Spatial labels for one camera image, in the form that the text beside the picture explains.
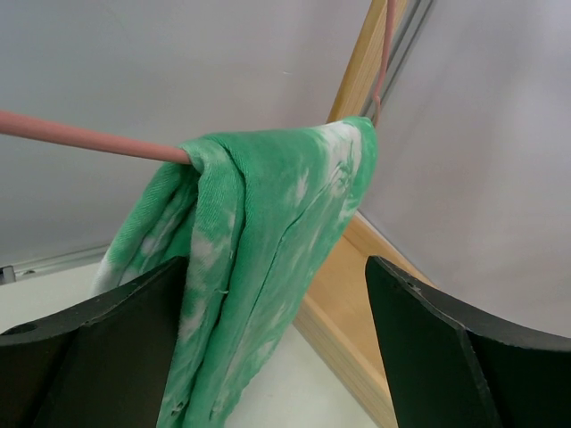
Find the pink clothes hanger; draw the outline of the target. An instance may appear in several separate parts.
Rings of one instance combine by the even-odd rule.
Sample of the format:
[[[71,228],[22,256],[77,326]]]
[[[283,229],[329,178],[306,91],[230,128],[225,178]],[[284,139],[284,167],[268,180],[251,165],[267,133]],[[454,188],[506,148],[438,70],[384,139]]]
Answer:
[[[385,80],[391,51],[397,8],[404,1],[373,1],[363,22],[343,81],[327,120],[333,122],[358,112],[365,102],[366,88],[374,83],[371,101],[373,122],[378,122],[380,91]],[[96,152],[108,152],[141,159],[189,164],[182,149],[139,141],[94,130],[76,128],[10,111],[1,112],[1,133],[30,140],[59,144]]]

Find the green white tie-dye trousers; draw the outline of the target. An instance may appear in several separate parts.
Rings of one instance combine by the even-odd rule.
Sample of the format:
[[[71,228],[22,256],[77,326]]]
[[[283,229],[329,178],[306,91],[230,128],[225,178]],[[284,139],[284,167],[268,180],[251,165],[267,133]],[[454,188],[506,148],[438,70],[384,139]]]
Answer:
[[[377,164],[372,122],[228,132],[182,144],[115,235],[107,292],[187,259],[178,338],[157,424],[221,427],[271,357]]]

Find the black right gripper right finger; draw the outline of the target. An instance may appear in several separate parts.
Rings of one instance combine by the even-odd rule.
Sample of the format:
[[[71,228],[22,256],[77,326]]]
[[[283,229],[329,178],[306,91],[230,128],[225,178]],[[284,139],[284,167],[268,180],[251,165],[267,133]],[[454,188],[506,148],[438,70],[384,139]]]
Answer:
[[[496,317],[381,257],[365,267],[400,427],[568,427],[570,340]]]

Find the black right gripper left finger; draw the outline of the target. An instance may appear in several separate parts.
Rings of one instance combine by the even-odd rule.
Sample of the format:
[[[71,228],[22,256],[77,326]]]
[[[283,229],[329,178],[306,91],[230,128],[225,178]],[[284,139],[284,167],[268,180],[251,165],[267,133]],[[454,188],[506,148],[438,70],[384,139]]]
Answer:
[[[1,334],[3,427],[154,427],[187,260]]]

